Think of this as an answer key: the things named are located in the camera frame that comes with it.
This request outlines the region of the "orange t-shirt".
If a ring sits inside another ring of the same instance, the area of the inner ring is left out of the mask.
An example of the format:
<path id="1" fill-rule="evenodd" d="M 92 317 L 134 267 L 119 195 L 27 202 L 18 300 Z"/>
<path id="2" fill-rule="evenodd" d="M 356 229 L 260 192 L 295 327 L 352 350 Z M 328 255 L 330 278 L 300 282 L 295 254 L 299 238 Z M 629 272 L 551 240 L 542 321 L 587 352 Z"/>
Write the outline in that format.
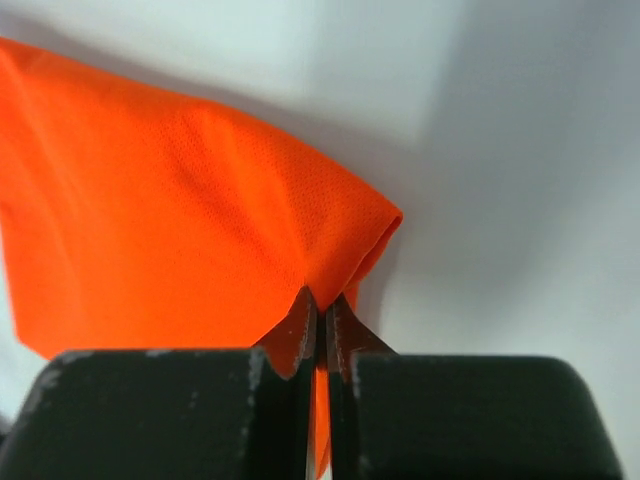
<path id="1" fill-rule="evenodd" d="M 17 336 L 47 365 L 78 350 L 248 348 L 308 288 L 320 477 L 326 312 L 352 307 L 401 221 L 257 118 L 1 42 L 4 261 Z"/>

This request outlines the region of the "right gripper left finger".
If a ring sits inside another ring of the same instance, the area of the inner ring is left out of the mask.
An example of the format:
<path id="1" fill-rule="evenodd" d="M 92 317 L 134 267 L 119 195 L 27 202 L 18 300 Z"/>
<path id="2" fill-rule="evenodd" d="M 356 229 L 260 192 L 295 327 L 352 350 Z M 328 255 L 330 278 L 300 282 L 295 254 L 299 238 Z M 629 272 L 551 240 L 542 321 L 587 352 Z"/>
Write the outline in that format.
<path id="1" fill-rule="evenodd" d="M 244 349 L 68 351 L 1 438 L 5 479 L 310 479 L 308 288 Z"/>

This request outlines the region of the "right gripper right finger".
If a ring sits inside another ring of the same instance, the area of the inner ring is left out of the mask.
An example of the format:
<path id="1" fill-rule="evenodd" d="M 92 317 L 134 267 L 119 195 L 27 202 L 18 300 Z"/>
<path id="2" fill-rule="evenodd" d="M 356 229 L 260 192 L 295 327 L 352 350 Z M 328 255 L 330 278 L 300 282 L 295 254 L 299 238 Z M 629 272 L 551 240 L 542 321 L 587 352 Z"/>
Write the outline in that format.
<path id="1" fill-rule="evenodd" d="M 401 355 L 348 301 L 325 316 L 337 479 L 620 479 L 593 396 L 539 356 Z"/>

